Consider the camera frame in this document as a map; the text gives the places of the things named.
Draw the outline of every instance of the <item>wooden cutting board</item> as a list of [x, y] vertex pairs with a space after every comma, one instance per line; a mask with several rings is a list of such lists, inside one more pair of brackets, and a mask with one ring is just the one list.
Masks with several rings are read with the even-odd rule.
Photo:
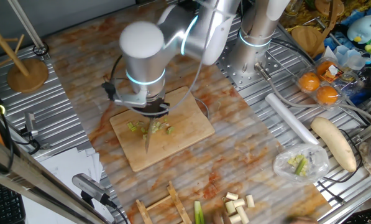
[[[184, 86], [166, 94], [166, 102], [176, 105], [186, 94], [188, 87]], [[189, 94], [184, 102], [157, 121], [168, 123], [174, 127], [169, 135], [163, 128], [150, 137], [148, 153], [145, 150], [143, 132], [139, 126], [132, 132], [127, 124], [129, 122], [143, 122], [142, 127], [148, 130], [149, 118], [134, 111], [128, 110], [110, 119], [113, 130], [129, 161], [131, 169], [138, 172], [162, 159], [171, 156], [186, 147], [189, 147], [214, 134], [214, 128], [207, 117], [199, 109], [195, 98]]]

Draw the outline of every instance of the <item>knife blade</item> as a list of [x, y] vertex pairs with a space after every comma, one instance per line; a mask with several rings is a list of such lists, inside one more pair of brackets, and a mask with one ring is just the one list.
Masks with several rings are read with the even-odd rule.
[[149, 119], [149, 127], [148, 127], [148, 133], [147, 133], [147, 140], [145, 142], [145, 150], [147, 151], [147, 154], [148, 154], [148, 148], [149, 148], [149, 140], [150, 140], [150, 136], [152, 135], [152, 128], [153, 128], [154, 122], [155, 122], [155, 118], [150, 118]]

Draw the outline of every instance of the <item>paper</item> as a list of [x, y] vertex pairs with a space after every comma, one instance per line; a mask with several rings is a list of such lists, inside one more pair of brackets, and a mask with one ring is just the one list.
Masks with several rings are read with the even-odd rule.
[[[78, 152], [77, 148], [70, 149], [41, 162], [55, 177], [61, 180], [69, 189], [80, 196], [81, 190], [72, 184], [72, 177], [84, 173], [99, 182], [103, 167], [99, 161], [99, 154], [94, 149]], [[23, 197], [27, 223], [43, 224], [72, 224], [65, 217]], [[110, 222], [114, 219], [109, 210], [93, 199], [95, 209]]]

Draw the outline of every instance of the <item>countertop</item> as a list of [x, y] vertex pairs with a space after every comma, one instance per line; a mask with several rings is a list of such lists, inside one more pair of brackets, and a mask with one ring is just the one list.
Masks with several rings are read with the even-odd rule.
[[[281, 222], [289, 215], [320, 217], [330, 206], [314, 185], [292, 186], [273, 174], [272, 161], [281, 144], [252, 111], [237, 90], [216, 66], [203, 67], [192, 94], [203, 100], [210, 112], [216, 134], [140, 172], [133, 172], [109, 123], [110, 117], [126, 110], [108, 101], [101, 88], [121, 54], [119, 36], [135, 20], [156, 21], [164, 2], [99, 18], [45, 41], [49, 44], [53, 67], [76, 111], [91, 144], [101, 155], [104, 170], [132, 223], [142, 223], [135, 200], [146, 206], [168, 195], [171, 180], [193, 219], [193, 202], [200, 200], [210, 214], [224, 207], [227, 191], [245, 197], [253, 194], [256, 207], [247, 210], [258, 222]], [[167, 67], [167, 91], [190, 86], [198, 62], [177, 56]], [[116, 77], [124, 76], [124, 62]], [[129, 84], [119, 84], [129, 91]], [[163, 203], [150, 211], [156, 223], [178, 223], [174, 206]]]

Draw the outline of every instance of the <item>metal bracket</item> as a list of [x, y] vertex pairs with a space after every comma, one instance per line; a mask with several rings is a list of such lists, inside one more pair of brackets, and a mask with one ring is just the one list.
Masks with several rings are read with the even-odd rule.
[[[234, 47], [236, 43], [235, 40], [228, 41], [224, 50], [222, 51], [221, 56], [218, 58], [216, 65], [218, 69], [225, 75], [226, 78], [231, 81], [232, 85], [235, 86], [237, 89], [241, 89], [244, 87], [247, 87], [257, 80], [261, 79], [261, 76], [259, 72], [256, 73], [256, 75], [244, 75], [241, 72], [235, 71], [231, 64], [229, 63], [228, 56], [231, 52], [232, 48]], [[265, 58], [265, 71], [269, 73], [273, 73], [280, 69], [280, 64], [273, 59], [268, 53], [266, 53]]]
[[119, 99], [119, 95], [116, 92], [115, 95], [113, 95], [113, 100], [116, 105], [128, 105], [131, 107], [136, 108], [144, 108], [147, 105], [147, 91], [139, 91], [136, 95], [121, 95], [121, 100]]

